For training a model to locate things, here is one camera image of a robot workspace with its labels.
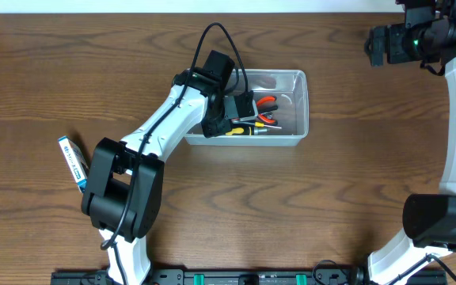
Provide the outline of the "slim black yellow screwdriver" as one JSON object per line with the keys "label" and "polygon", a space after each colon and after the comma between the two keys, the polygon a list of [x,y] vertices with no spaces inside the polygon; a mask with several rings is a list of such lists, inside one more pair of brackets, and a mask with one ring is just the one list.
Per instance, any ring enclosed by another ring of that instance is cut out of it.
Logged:
{"label": "slim black yellow screwdriver", "polygon": [[265,124],[265,123],[261,123],[261,122],[248,122],[248,121],[232,120],[231,123],[236,124],[236,125],[248,125],[248,126],[253,126],[253,127],[266,127],[266,128],[271,128],[271,129],[277,129],[277,130],[282,129],[282,127],[280,127],[280,126]]}

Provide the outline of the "clear plastic container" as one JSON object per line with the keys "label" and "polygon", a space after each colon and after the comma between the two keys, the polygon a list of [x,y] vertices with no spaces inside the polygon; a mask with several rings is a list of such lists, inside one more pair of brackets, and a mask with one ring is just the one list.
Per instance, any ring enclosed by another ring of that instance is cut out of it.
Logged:
{"label": "clear plastic container", "polygon": [[262,135],[233,135],[206,138],[200,125],[185,136],[191,145],[203,146],[296,146],[309,131],[309,94],[306,75],[301,70],[248,69],[249,88],[254,100],[275,96],[279,108],[272,113],[276,126]]}

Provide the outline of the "red handled pliers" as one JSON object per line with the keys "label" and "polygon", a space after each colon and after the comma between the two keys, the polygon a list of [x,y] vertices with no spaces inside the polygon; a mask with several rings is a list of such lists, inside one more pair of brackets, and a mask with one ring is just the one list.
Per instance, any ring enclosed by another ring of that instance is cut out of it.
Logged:
{"label": "red handled pliers", "polygon": [[275,96],[266,96],[256,102],[257,119],[263,124],[275,126],[278,123],[272,115],[279,108],[276,101],[277,98]]}

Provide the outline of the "stubby yellow black screwdriver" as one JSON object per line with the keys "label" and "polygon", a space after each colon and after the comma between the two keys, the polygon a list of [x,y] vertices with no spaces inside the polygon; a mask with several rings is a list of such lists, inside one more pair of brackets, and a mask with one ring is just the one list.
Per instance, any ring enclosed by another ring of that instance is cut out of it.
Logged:
{"label": "stubby yellow black screwdriver", "polygon": [[231,131],[227,132],[226,135],[262,135],[268,132],[266,127],[254,127],[254,126],[243,126],[233,128]]}

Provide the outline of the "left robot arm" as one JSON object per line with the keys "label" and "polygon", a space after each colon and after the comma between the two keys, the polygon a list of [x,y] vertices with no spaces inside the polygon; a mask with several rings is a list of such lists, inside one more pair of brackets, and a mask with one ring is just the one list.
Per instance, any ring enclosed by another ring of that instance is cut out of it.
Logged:
{"label": "left robot arm", "polygon": [[81,209],[104,238],[113,283],[147,278],[146,234],[161,206],[165,162],[178,143],[197,124],[207,138],[230,131],[224,89],[234,67],[228,55],[211,51],[202,67],[174,77],[165,102],[139,129],[96,145]]}

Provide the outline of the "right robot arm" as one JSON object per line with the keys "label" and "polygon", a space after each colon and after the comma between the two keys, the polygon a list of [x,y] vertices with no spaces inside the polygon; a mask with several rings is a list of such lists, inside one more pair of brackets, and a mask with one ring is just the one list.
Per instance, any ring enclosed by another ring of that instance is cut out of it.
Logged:
{"label": "right robot arm", "polygon": [[436,194],[411,194],[402,229],[351,275],[353,284],[406,284],[422,268],[456,253],[456,0],[398,0],[405,19],[375,26],[364,49],[374,67],[418,62],[446,79],[449,125],[446,161]]}

